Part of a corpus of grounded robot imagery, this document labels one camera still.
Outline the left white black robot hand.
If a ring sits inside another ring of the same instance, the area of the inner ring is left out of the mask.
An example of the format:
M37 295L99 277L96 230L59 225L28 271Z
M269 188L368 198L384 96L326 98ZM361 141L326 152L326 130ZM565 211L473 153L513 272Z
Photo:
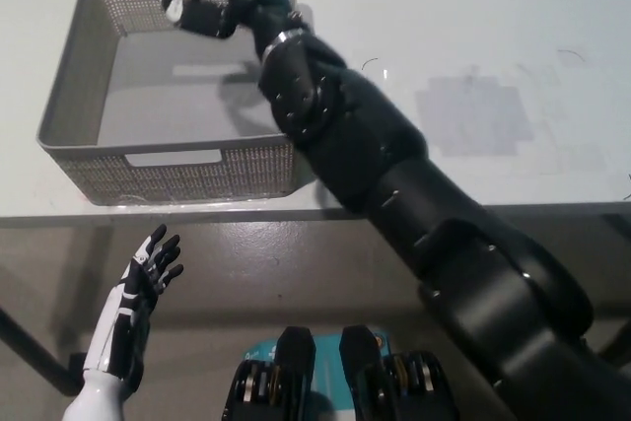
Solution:
M150 316L160 296L183 271L179 235L166 237L162 224L132 255L109 291L88 349L83 370L99 371L122 381L133 393L144 374Z

